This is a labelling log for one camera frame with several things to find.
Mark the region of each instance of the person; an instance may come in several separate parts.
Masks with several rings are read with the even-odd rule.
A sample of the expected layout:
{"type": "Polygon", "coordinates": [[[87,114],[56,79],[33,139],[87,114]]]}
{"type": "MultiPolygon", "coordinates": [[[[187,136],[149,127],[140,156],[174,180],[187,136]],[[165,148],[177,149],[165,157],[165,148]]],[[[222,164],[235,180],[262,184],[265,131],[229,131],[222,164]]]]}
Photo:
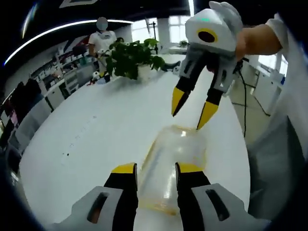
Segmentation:
{"type": "Polygon", "coordinates": [[[89,38],[89,54],[98,60],[100,76],[104,76],[106,71],[105,58],[101,57],[101,53],[109,49],[109,46],[116,41],[114,31],[99,30],[90,35],[89,38]]]}
{"type": "Polygon", "coordinates": [[[118,38],[116,39],[116,42],[124,42],[124,39],[123,39],[122,37],[118,37],[118,38]]]}
{"type": "Polygon", "coordinates": [[[264,133],[248,146],[249,213],[273,220],[283,210],[308,158],[308,72],[302,50],[279,14],[237,35],[236,57],[282,52],[288,62],[283,90],[264,133]]]}

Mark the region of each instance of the ceiling light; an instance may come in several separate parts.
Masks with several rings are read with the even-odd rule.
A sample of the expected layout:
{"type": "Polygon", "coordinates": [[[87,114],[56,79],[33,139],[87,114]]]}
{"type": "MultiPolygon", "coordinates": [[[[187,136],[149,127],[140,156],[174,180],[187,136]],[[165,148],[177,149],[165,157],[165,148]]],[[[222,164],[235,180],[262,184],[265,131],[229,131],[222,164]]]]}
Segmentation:
{"type": "MultiPolygon", "coordinates": [[[[56,30],[60,30],[60,29],[63,29],[63,28],[66,28],[66,27],[69,27],[69,26],[75,26],[75,25],[80,25],[80,24],[86,24],[86,23],[96,23],[96,19],[94,20],[86,20],[86,21],[80,21],[80,22],[75,22],[75,23],[68,23],[68,24],[65,24],[65,25],[62,25],[62,26],[57,26],[53,29],[50,29],[50,30],[47,30],[39,35],[36,35],[35,37],[33,37],[32,39],[28,40],[27,42],[25,42],[23,45],[21,45],[19,48],[17,48],[17,50],[15,50],[8,58],[7,60],[4,62],[3,66],[5,66],[7,64],[7,62],[14,57],[14,55],[16,55],[22,48],[24,48],[26,45],[30,44],[31,42],[33,42],[34,40],[37,40],[38,38],[46,35],[46,34],[49,34],[53,31],[56,31],[56,30]]],[[[125,21],[125,20],[116,20],[116,19],[108,19],[108,22],[112,22],[112,23],[128,23],[128,24],[133,24],[132,21],[125,21]]]]}
{"type": "Polygon", "coordinates": [[[189,4],[189,11],[191,13],[191,17],[194,16],[194,5],[193,5],[193,0],[188,0],[188,4],[189,4]]]}

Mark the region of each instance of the white shirt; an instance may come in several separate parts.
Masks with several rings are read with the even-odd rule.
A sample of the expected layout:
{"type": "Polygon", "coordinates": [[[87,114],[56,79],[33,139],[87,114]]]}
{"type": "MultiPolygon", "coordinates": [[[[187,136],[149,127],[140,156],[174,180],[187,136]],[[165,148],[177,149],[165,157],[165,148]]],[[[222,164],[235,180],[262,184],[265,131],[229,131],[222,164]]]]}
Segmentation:
{"type": "Polygon", "coordinates": [[[106,51],[116,41],[116,34],[113,31],[95,32],[90,35],[89,44],[94,45],[94,52],[106,51]]]}
{"type": "Polygon", "coordinates": [[[288,115],[296,133],[305,159],[308,158],[308,71],[303,52],[278,14],[266,23],[282,45],[282,53],[288,61],[284,88],[277,102],[271,122],[288,115]]]}

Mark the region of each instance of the led strip light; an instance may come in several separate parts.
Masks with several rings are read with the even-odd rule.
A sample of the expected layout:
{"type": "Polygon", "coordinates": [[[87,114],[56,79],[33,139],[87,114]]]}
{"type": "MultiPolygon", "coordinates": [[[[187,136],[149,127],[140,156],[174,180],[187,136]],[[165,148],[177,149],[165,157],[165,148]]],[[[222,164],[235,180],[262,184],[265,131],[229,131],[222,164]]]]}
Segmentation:
{"type": "MultiPolygon", "coordinates": [[[[22,48],[24,48],[26,45],[30,44],[31,42],[37,40],[38,38],[46,35],[46,34],[49,34],[53,31],[56,31],[56,30],[60,30],[60,29],[63,29],[63,28],[66,28],[66,27],[69,27],[69,26],[75,26],[75,25],[80,25],[80,24],[87,24],[87,23],[96,23],[96,19],[95,20],[86,20],[86,21],[80,21],[80,22],[75,22],[75,23],[68,23],[68,24],[65,24],[65,25],[62,25],[62,26],[57,26],[53,29],[50,29],[50,30],[47,30],[39,35],[36,35],[35,37],[33,37],[32,39],[28,40],[27,42],[25,42],[23,45],[21,45],[19,48],[17,48],[17,50],[15,50],[4,62],[3,66],[5,66],[7,64],[7,62],[14,57],[14,55],[16,55],[22,48]]],[[[108,19],[108,22],[111,22],[111,23],[127,23],[127,24],[133,24],[132,21],[125,21],[125,20],[116,20],[116,19],[108,19]]]]}

